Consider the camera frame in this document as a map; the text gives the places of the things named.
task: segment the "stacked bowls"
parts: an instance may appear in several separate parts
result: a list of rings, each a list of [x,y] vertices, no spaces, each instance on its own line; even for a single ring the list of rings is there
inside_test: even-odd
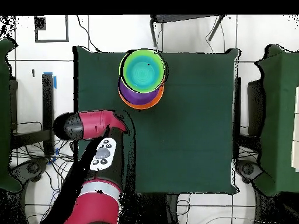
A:
[[[134,109],[156,105],[164,91],[166,67],[155,50],[140,49],[128,52],[119,68],[119,95]]]

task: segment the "green cloth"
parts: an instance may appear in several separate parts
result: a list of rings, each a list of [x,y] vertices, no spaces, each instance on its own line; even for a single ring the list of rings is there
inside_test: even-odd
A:
[[[297,193],[299,173],[291,166],[291,150],[295,94],[299,86],[299,54],[271,45],[264,59],[256,65],[264,75],[266,118],[260,137],[260,165],[265,173],[254,182],[267,196],[282,191]]]
[[[161,54],[169,68],[164,94],[146,110],[117,90],[125,53],[77,47],[79,111],[127,111],[136,132],[136,192],[228,193],[231,185],[234,61],[228,54]],[[79,142],[79,158],[87,141]]]
[[[11,100],[9,91],[11,73],[6,56],[14,48],[15,44],[12,41],[0,40],[0,188],[13,193],[22,189],[20,182],[14,179],[8,171],[11,160]]]

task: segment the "green bowl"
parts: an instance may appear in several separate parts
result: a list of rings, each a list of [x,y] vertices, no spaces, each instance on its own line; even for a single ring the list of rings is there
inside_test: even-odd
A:
[[[120,76],[124,84],[138,93],[149,93],[163,82],[165,64],[154,50],[136,50],[127,54],[120,63]]]

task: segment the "orange bowl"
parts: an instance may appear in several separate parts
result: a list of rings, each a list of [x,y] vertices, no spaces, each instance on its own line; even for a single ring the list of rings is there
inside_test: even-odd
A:
[[[120,95],[121,99],[125,102],[125,104],[127,104],[129,107],[132,107],[134,109],[144,110],[144,109],[148,109],[148,108],[153,107],[154,105],[156,105],[160,101],[160,99],[162,98],[163,92],[164,92],[164,85],[162,85],[159,88],[159,92],[158,92],[157,96],[152,101],[150,101],[149,103],[144,104],[144,105],[134,105],[134,104],[131,104],[130,102],[128,102],[121,95],[120,91],[119,91],[119,95]]]

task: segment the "purple bowl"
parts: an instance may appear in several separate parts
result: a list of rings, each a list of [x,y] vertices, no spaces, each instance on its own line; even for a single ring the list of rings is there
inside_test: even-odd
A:
[[[119,91],[122,96],[131,104],[144,105],[155,99],[159,92],[159,88],[149,93],[137,93],[127,88],[122,79],[119,77]]]

